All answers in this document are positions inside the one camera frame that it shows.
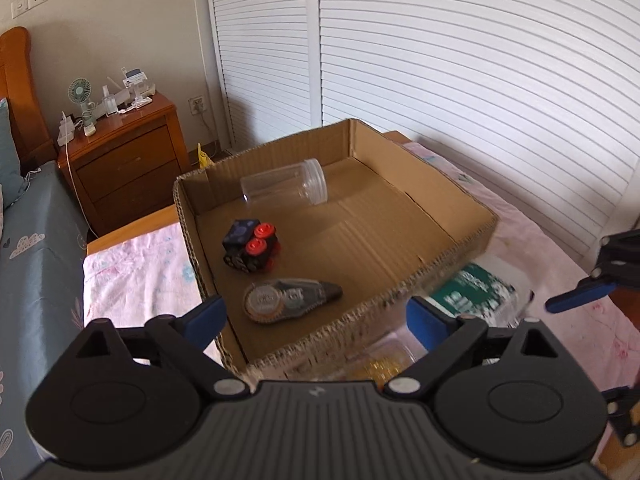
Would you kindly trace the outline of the white phone stand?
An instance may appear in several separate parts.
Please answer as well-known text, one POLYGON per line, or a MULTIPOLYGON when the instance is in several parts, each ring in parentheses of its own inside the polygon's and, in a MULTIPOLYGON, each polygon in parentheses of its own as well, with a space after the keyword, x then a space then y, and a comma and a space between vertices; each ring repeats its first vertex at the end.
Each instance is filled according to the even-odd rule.
POLYGON ((152 102, 152 99, 145 94, 148 91, 146 85, 148 77, 141 68, 137 67, 131 70, 122 68, 122 76, 124 76, 122 82, 134 98, 131 103, 133 108, 141 108, 152 102))

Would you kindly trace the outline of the clear bottle yellow capsules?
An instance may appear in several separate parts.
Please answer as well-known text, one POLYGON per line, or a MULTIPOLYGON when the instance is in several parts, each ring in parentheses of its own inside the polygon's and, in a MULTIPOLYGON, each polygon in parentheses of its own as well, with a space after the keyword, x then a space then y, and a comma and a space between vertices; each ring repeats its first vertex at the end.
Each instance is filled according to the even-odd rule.
POLYGON ((351 356, 337 372, 338 380, 372 380, 381 389, 386 382, 406 370, 426 350, 406 330, 391 333, 351 356))

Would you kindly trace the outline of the wall outlet with plug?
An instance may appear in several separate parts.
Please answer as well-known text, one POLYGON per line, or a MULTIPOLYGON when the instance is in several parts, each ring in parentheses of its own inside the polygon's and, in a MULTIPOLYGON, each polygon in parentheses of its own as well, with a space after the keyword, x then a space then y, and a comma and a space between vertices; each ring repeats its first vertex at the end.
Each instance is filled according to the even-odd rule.
POLYGON ((194 96, 189 100, 190 111, 193 116, 203 115, 206 112, 204 96, 194 96))

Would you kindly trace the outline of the blue pillow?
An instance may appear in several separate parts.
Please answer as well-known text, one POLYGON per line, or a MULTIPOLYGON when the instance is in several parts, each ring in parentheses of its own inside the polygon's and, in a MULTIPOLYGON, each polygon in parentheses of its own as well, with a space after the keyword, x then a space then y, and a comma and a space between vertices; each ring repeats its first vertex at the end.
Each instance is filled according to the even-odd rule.
POLYGON ((0 181, 3 208, 8 209, 25 193, 27 183, 21 174, 21 163, 11 131, 9 102, 6 98, 2 98, 0 102, 0 128, 0 181))

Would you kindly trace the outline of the brown cardboard box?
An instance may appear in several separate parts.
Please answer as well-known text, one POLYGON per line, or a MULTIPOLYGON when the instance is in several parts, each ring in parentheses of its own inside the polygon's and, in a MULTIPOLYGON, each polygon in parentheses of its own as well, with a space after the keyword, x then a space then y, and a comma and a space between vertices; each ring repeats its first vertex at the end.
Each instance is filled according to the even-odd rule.
POLYGON ((227 322, 222 364, 256 379, 318 377, 405 319, 407 299, 431 292, 486 249, 497 215, 460 184, 364 122, 346 119, 250 148, 184 174, 174 200, 203 296, 227 322), (328 199, 314 206, 247 207, 241 181, 315 159, 328 199), (244 312, 252 277, 224 263, 233 221, 272 223, 281 245, 273 278, 341 286, 340 299, 296 320, 259 324, 244 312))

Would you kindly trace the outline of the correction tape dispenser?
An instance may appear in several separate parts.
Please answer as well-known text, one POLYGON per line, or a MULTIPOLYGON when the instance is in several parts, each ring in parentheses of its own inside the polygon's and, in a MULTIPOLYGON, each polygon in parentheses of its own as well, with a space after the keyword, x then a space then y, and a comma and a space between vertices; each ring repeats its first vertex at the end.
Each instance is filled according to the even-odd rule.
POLYGON ((243 309, 252 321, 273 324, 300 318, 342 296, 343 289, 337 284, 306 278, 277 278, 247 287, 243 309))

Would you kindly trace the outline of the yellow dustpan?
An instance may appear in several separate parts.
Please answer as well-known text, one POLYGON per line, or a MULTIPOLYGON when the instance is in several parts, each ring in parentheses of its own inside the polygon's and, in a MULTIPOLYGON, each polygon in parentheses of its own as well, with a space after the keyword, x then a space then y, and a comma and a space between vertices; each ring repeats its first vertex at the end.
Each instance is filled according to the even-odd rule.
POLYGON ((202 149, 201 144, 198 144, 198 166, 203 169, 212 166, 213 162, 206 154, 206 151, 202 149))

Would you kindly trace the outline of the wooden bed headboard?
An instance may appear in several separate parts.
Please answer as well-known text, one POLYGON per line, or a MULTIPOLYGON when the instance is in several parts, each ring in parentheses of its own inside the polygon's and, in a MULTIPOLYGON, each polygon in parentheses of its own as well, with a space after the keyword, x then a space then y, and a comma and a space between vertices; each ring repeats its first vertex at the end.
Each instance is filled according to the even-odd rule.
POLYGON ((9 102, 12 138, 24 172, 58 156, 37 98, 31 50, 32 38, 25 27, 1 35, 1 96, 9 102))

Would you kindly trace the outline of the white medical bottle green label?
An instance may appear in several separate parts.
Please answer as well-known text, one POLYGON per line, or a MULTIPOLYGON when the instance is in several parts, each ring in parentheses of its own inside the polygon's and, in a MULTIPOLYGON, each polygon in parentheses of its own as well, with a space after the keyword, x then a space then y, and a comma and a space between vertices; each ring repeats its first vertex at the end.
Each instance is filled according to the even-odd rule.
POLYGON ((485 254, 454 274, 426 302, 452 318, 467 314, 489 326, 515 327, 534 298, 532 282, 522 270, 485 254))

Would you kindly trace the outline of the white power strip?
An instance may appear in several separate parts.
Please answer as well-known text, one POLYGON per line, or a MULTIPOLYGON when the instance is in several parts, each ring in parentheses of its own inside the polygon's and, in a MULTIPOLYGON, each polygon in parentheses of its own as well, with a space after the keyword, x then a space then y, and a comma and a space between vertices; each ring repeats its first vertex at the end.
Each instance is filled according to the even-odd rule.
POLYGON ((75 123, 72 116, 61 113, 61 120, 58 124, 58 146, 62 148, 70 143, 75 136, 75 123))

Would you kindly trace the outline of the wooden nightstand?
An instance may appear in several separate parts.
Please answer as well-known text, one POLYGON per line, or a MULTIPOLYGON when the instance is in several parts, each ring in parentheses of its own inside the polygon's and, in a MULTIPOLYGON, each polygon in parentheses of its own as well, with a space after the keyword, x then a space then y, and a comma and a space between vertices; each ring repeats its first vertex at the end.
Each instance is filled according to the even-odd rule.
POLYGON ((140 110, 103 117, 60 149, 58 168, 97 236, 174 202, 175 180, 191 170, 177 114, 157 93, 140 110))

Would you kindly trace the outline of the blue bed sheet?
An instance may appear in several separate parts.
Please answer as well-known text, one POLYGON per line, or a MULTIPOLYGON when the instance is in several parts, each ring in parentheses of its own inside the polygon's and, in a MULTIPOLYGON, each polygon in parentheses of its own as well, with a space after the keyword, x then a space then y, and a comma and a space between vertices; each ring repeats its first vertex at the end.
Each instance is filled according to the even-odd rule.
POLYGON ((84 327, 82 262, 88 226, 55 162, 28 176, 1 237, 1 477, 40 463, 25 408, 84 327))

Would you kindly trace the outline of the clear plastic jar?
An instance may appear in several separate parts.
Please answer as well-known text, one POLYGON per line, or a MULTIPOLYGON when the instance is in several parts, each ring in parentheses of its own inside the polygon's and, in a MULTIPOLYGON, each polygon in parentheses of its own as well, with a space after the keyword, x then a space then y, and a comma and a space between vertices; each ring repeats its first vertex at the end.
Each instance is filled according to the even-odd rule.
POLYGON ((245 203, 252 207, 316 206, 329 198, 323 168, 315 158, 250 174, 240 185, 245 203))

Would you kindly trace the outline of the white louvered closet doors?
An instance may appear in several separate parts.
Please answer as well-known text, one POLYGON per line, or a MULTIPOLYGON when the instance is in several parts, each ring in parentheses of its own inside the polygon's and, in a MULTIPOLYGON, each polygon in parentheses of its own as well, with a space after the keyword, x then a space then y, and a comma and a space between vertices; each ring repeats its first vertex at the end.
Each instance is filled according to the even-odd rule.
POLYGON ((639 0, 209 0, 230 145, 357 118, 590 263, 639 221, 639 0))

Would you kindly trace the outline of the black toy car red wheels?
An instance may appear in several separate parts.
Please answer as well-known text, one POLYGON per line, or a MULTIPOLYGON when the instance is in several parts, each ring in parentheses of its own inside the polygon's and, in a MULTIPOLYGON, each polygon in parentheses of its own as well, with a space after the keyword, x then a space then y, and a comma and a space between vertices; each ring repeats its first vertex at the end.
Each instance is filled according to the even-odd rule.
POLYGON ((247 274, 269 272, 281 244, 276 227, 258 219, 238 219, 222 240, 224 263, 247 274))

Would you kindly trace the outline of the small green desk fan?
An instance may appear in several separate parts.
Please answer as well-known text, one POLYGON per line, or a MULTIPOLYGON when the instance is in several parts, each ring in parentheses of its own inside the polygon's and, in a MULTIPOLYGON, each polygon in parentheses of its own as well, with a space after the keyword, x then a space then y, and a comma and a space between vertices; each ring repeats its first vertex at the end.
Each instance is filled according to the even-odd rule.
POLYGON ((94 103, 91 101, 92 87, 87 78, 76 78, 67 90, 70 102, 80 107, 82 124, 89 127, 96 121, 93 117, 94 103))

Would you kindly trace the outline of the white wall switch plates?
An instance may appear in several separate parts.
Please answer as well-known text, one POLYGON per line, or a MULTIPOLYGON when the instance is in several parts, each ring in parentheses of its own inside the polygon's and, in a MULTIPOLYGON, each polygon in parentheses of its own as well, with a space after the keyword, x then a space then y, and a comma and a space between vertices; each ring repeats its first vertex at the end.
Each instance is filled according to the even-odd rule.
POLYGON ((40 6, 40 4, 47 1, 48 0, 13 0, 10 6, 12 20, 19 18, 29 10, 35 9, 36 6, 40 6))

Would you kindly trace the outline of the clear spray bottle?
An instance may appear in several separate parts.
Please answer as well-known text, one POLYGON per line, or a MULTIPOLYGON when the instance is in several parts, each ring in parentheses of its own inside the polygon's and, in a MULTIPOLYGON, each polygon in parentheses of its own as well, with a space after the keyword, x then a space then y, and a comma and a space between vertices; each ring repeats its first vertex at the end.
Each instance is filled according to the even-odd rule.
POLYGON ((111 94, 110 89, 106 84, 102 87, 103 91, 103 107, 106 116, 112 116, 118 113, 118 105, 114 94, 111 94))

